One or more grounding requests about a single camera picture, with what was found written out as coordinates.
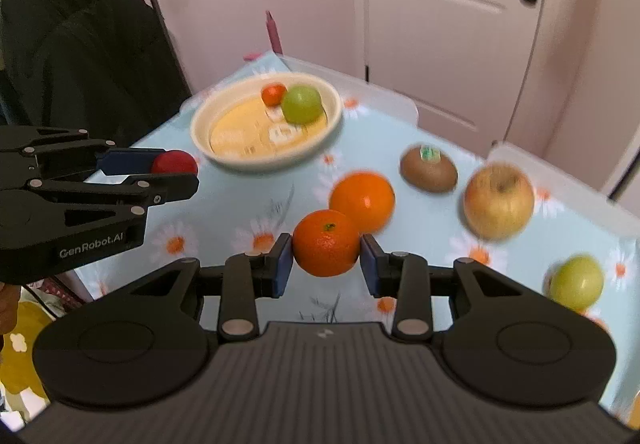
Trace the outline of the large green apple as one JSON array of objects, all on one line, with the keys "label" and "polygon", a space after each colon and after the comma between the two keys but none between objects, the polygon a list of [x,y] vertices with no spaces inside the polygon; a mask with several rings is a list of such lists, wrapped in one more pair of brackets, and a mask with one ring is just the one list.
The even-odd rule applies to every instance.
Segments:
[{"label": "large green apple", "polygon": [[282,114],[288,123],[308,124],[323,114],[321,95],[312,86],[291,86],[281,102]]}]

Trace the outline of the light blue daisy tablecloth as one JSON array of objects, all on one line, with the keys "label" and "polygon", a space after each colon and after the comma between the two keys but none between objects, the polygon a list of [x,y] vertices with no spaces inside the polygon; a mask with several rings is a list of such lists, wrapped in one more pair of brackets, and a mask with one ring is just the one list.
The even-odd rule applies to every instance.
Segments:
[{"label": "light blue daisy tablecloth", "polygon": [[461,195],[432,195],[407,184],[402,153],[415,144],[442,150],[461,182],[480,158],[420,130],[408,100],[389,90],[326,68],[272,54],[239,69],[236,78],[305,71],[332,83],[343,119],[326,146],[305,161],[266,174],[238,173],[198,157],[198,192],[189,200],[153,208],[142,247],[81,268],[89,294],[101,297],[183,256],[205,265],[232,254],[268,250],[308,213],[326,208],[334,184],[352,171],[378,172],[392,184],[396,206],[378,233],[386,251],[420,254],[433,265],[472,258],[533,290],[566,259],[588,253],[601,265],[604,288],[587,313],[608,325],[616,367],[602,404],[627,424],[639,411],[639,222],[617,204],[550,164],[508,144],[495,156],[521,168],[532,181],[535,209],[526,229],[506,242],[484,242],[464,226]]}]

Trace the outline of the brown kiwi with sticker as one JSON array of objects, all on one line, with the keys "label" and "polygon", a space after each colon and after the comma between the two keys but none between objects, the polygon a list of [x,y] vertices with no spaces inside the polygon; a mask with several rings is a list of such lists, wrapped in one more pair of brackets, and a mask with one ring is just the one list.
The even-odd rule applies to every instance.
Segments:
[{"label": "brown kiwi with sticker", "polygon": [[414,145],[400,158],[399,172],[412,186],[432,194],[446,194],[458,182],[458,170],[451,159],[431,145]]}]

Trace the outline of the small red cherry tomato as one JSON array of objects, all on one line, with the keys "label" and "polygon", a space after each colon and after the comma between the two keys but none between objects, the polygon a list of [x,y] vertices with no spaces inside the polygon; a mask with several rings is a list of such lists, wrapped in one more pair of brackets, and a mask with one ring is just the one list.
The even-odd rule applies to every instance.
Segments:
[{"label": "small red cherry tomato", "polygon": [[188,152],[173,149],[157,155],[151,166],[154,174],[190,173],[198,175],[198,163]]}]

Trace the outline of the small mandarin orange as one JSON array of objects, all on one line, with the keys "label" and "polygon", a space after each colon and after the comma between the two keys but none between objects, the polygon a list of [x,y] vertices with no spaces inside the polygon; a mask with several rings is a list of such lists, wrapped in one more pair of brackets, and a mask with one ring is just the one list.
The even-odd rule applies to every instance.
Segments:
[{"label": "small mandarin orange", "polygon": [[288,92],[288,88],[282,83],[270,83],[262,88],[260,97],[267,107],[278,107],[285,93]]}]

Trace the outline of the yellow red apple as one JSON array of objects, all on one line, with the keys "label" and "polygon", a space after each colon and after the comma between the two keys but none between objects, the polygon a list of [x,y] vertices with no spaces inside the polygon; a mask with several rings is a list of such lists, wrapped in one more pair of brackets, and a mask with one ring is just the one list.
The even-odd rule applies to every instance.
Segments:
[{"label": "yellow red apple", "polygon": [[466,224],[479,238],[509,239],[524,230],[534,212],[528,177],[517,167],[492,162],[476,171],[463,194]]}]

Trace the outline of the large orange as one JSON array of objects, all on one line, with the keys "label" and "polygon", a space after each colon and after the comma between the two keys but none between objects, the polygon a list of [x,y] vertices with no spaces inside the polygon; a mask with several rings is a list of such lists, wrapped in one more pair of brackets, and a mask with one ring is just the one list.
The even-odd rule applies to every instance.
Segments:
[{"label": "large orange", "polygon": [[599,316],[588,314],[588,313],[584,313],[584,314],[582,314],[582,316],[584,316],[587,320],[590,320],[590,322],[593,322],[596,325],[598,325],[600,328],[602,328],[608,334],[610,333],[610,330],[608,329],[608,325]]},{"label": "large orange", "polygon": [[329,208],[348,216],[361,234],[374,234],[390,222],[396,196],[390,181],[371,171],[347,173],[332,188]]}]

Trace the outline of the cream oval dish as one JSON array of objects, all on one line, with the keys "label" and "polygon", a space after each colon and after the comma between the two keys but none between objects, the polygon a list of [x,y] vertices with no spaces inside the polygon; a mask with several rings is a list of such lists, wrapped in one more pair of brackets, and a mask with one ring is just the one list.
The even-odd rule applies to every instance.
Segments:
[{"label": "cream oval dish", "polygon": [[[267,86],[315,90],[322,114],[298,126],[279,107],[262,99]],[[331,83],[303,72],[258,74],[213,92],[196,110],[190,125],[192,142],[208,159],[244,172],[270,171],[295,164],[319,148],[340,125],[343,102]]]}]

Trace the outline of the small orange tangerine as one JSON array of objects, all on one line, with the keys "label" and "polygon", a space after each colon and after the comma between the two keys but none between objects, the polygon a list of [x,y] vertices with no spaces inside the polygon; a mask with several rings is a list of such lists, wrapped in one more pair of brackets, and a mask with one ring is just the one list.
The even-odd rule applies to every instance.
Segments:
[{"label": "small orange tangerine", "polygon": [[298,266],[314,277],[334,277],[350,271],[359,258],[360,236],[344,213],[309,213],[293,232],[293,254]]}]

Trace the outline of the large orange at edge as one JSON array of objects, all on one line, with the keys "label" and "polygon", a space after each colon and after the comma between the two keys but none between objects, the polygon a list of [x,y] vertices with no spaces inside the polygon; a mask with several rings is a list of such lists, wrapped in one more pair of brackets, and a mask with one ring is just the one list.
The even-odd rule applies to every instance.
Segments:
[{"label": "large orange at edge", "polygon": [[610,330],[608,329],[608,325],[599,316],[588,314],[588,313],[584,313],[584,314],[582,314],[582,316],[584,316],[587,320],[590,320],[590,322],[593,322],[596,325],[598,325],[600,328],[602,328],[608,334],[610,333]]}]

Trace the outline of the pink stick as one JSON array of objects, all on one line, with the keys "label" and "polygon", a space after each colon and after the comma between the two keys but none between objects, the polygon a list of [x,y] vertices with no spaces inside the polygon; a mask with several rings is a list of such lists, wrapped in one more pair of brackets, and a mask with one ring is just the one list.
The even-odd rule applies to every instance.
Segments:
[{"label": "pink stick", "polygon": [[270,11],[266,11],[266,27],[268,38],[273,53],[283,54],[282,43],[279,36],[278,26]]}]

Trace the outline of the black jacket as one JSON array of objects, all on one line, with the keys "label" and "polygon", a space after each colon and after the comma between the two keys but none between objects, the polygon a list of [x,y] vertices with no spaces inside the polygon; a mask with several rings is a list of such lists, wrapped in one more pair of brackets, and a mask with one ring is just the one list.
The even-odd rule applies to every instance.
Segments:
[{"label": "black jacket", "polygon": [[1,0],[1,122],[130,146],[190,90],[145,0]]}]

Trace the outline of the white door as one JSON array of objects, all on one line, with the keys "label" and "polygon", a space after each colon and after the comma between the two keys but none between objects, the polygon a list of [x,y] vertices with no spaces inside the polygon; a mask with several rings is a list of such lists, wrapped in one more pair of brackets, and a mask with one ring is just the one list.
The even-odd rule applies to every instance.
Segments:
[{"label": "white door", "polygon": [[410,97],[423,129],[486,155],[508,133],[542,2],[366,0],[370,80]]}]

